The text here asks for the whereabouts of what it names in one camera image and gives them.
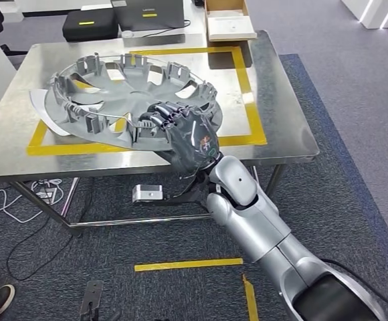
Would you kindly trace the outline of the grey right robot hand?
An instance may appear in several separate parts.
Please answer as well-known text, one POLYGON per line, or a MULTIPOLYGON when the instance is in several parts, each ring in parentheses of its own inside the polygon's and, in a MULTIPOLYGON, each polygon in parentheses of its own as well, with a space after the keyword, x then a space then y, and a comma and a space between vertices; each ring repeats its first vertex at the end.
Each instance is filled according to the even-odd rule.
POLYGON ((140 119, 149 120, 165 133, 170 149, 155 154, 181 173, 202 171, 222 158, 216 131, 197 106, 159 102, 140 119))

